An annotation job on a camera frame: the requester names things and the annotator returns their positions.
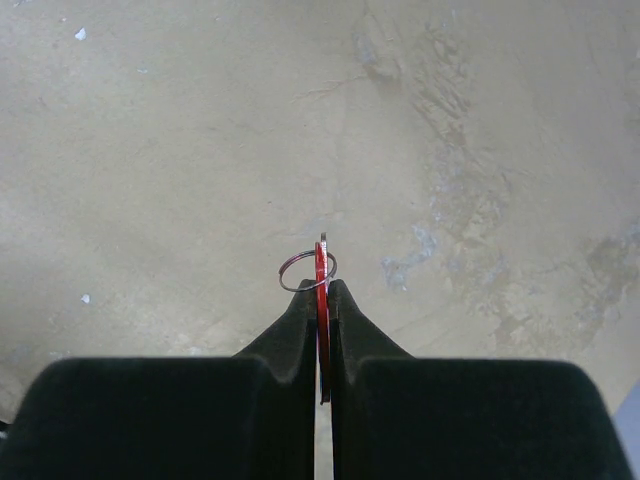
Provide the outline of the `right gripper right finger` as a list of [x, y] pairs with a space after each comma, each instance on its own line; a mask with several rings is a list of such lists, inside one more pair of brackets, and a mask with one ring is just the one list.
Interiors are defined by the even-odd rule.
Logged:
[[629, 479], [591, 378], [562, 361], [417, 358], [330, 288], [338, 479]]

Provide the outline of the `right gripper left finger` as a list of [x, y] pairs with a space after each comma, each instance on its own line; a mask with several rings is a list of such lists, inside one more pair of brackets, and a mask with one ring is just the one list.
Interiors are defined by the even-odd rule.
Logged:
[[28, 389], [5, 479], [310, 479], [316, 307], [294, 295], [227, 357], [68, 358]]

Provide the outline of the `red key tag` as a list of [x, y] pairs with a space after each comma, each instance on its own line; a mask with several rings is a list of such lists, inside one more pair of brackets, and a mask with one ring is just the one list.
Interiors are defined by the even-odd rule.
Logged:
[[320, 366], [320, 389], [322, 404], [331, 398], [330, 381], [330, 325], [328, 292], [330, 283], [329, 252], [326, 233], [320, 235], [315, 245], [316, 300], [317, 300], [317, 336], [318, 358]]

